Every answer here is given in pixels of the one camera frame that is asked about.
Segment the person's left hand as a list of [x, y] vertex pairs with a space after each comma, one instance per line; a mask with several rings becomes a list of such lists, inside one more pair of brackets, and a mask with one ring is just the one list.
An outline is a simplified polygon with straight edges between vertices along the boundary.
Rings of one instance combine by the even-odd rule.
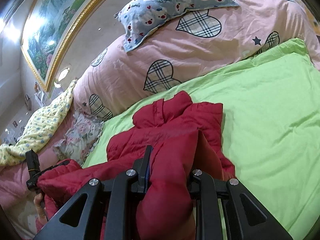
[[43, 195], [41, 193], [38, 193], [34, 197], [34, 205], [36, 208], [37, 217], [38, 217], [39, 222], [42, 225], [45, 225], [48, 222], [48, 219], [47, 219], [47, 215], [45, 213], [45, 208], [41, 206], [42, 201], [43, 201]]

